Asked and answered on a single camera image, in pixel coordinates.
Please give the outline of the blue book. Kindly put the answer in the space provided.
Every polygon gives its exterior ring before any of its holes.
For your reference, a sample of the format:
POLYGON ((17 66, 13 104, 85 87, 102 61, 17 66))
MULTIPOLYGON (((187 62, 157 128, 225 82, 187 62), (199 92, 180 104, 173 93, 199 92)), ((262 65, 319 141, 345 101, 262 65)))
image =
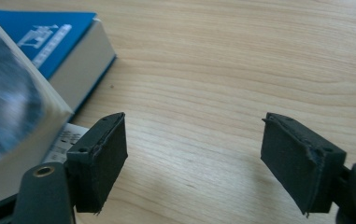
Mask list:
POLYGON ((0 26, 75 111, 116 59, 94 12, 0 9, 0 26))

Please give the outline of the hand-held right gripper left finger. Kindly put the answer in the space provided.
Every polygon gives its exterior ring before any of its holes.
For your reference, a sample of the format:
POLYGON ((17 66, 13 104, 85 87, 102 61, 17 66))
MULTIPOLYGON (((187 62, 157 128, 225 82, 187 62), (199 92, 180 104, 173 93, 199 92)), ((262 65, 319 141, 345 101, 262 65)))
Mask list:
POLYGON ((79 213, 99 213, 128 158, 123 112, 99 119, 67 152, 65 168, 79 213))

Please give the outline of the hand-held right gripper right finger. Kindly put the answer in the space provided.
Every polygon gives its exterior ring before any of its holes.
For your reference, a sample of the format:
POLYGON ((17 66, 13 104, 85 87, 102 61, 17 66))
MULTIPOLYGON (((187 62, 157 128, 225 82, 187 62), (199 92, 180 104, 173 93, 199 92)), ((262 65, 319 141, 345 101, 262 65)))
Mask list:
POLYGON ((295 119, 267 113, 261 160, 302 213, 327 213, 347 153, 295 119))

